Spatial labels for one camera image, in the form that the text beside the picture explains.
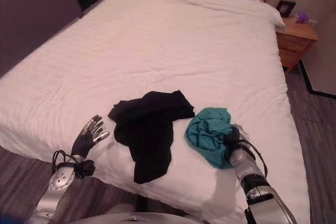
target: picture frame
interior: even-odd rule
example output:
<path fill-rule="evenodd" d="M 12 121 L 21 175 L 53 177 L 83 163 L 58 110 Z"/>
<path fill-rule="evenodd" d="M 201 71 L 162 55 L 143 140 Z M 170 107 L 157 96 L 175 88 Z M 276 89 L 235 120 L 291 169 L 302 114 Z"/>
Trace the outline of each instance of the picture frame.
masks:
<path fill-rule="evenodd" d="M 281 17 L 288 18 L 295 5 L 295 2 L 280 0 L 277 10 L 279 11 Z"/>

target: purple object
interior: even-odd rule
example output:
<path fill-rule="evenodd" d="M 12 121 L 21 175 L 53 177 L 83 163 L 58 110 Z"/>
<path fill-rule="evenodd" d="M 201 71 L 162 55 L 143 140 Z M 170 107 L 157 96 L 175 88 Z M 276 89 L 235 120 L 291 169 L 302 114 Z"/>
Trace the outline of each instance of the purple object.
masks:
<path fill-rule="evenodd" d="M 298 20 L 296 21 L 296 23 L 305 24 L 305 23 L 307 23 L 308 20 L 309 20 L 309 17 L 308 17 L 307 14 L 305 14 L 305 13 L 298 13 Z"/>

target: wire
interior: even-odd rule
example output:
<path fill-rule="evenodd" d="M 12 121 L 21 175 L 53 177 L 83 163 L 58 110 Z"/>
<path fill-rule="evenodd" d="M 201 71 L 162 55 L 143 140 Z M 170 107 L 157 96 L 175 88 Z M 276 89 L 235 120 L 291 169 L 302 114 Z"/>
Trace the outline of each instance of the wire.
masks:
<path fill-rule="evenodd" d="M 249 144 L 249 145 L 255 150 L 255 152 L 258 154 L 260 160 L 262 161 L 262 164 L 264 165 L 264 174 L 265 174 L 265 178 L 266 178 L 266 177 L 267 177 L 267 174 L 268 174 L 268 169 L 267 169 L 267 166 L 266 166 L 266 163 L 265 163 L 263 157 L 261 156 L 261 153 L 258 152 L 257 148 L 255 148 L 255 146 L 252 145 L 252 143 L 250 143 L 249 141 L 244 140 L 244 139 L 243 139 L 243 140 L 239 140 L 239 141 L 237 141 L 237 142 L 238 142 L 238 143 L 239 143 L 239 142 L 247 143 L 247 144 Z"/>
<path fill-rule="evenodd" d="M 75 164 L 76 164 L 77 168 L 80 169 L 80 164 L 78 163 L 78 161 L 73 156 L 66 154 L 65 151 L 63 151 L 63 150 L 59 150 L 59 151 L 55 151 L 54 154 L 53 154 L 53 157 L 52 157 L 53 158 L 52 161 L 51 161 L 51 164 L 52 164 L 51 172 L 52 172 L 52 174 L 54 174 L 56 172 L 56 161 L 57 161 L 57 158 L 58 158 L 59 154 L 62 154 L 62 156 L 63 156 L 63 163 L 66 162 L 65 158 L 69 157 L 73 161 L 75 161 Z"/>

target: folded cloth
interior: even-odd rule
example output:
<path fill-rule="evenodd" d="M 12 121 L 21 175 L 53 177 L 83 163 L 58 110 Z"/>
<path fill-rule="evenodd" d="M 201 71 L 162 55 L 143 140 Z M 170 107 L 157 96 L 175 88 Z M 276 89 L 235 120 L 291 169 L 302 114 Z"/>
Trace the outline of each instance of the folded cloth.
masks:
<path fill-rule="evenodd" d="M 228 147 L 223 136 L 231 134 L 231 115 L 224 108 L 205 108 L 188 125 L 189 144 L 216 168 L 231 168 L 224 155 Z"/>
<path fill-rule="evenodd" d="M 143 184 L 167 173 L 173 121 L 192 118 L 193 109 L 179 90 L 171 94 L 151 91 L 143 98 L 114 105 L 108 117 L 117 123 L 115 139 L 129 147 L 135 161 L 134 182 Z"/>

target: tissue box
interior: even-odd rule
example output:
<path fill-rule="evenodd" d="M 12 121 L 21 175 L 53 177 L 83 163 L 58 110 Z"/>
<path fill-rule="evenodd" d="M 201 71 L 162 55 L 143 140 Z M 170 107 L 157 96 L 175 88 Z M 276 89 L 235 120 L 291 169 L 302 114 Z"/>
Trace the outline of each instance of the tissue box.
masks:
<path fill-rule="evenodd" d="M 296 23 L 305 24 L 309 20 L 308 15 L 305 13 L 295 13 L 295 17 L 297 17 Z"/>

